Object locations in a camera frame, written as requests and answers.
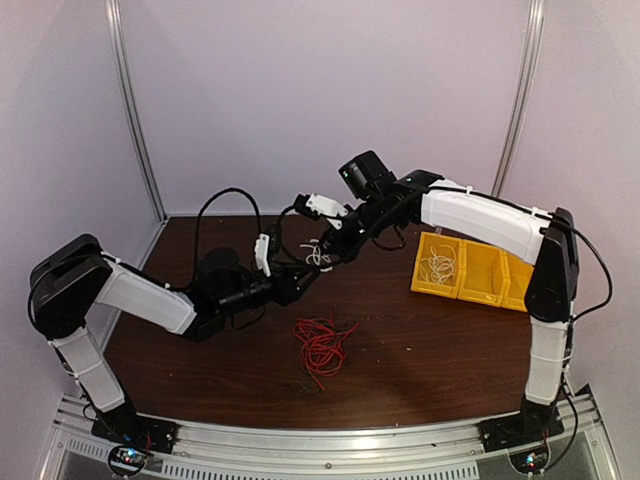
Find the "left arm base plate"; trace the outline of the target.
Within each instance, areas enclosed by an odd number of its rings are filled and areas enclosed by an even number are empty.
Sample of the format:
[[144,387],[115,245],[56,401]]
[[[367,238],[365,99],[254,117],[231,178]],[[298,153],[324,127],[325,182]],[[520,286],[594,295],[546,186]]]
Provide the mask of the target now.
[[97,410],[91,434],[138,450],[171,454],[177,430],[175,422],[141,416],[118,408],[107,413]]

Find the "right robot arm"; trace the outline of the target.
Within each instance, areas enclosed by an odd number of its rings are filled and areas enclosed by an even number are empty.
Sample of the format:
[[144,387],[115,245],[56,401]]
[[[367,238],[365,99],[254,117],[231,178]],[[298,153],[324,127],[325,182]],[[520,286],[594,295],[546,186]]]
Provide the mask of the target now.
[[319,194],[304,201],[330,227],[321,245],[338,262],[354,260],[362,246],[389,227],[442,227],[493,245],[533,268],[525,292],[531,321],[529,373],[512,430],[519,440],[535,440],[551,424],[550,408],[570,361],[579,277],[577,243],[584,235],[572,214],[525,207],[464,187],[440,174],[415,170],[396,177],[373,151],[343,165],[339,174],[359,200],[356,208]]

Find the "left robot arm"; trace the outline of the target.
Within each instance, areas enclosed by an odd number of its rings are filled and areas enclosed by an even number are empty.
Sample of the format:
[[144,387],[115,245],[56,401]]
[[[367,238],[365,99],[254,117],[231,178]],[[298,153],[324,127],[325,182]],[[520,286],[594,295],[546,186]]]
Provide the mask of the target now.
[[179,288],[142,273],[104,251],[95,236],[82,234],[31,271],[29,319],[95,408],[106,414],[106,429],[121,443],[133,444],[143,436],[144,424],[124,407],[125,388],[86,325],[90,308],[112,307],[204,342],[239,314],[297,301],[319,276],[315,265],[273,260],[270,243],[266,234],[256,240],[253,270],[240,265],[234,249],[216,248],[197,263],[190,284]]

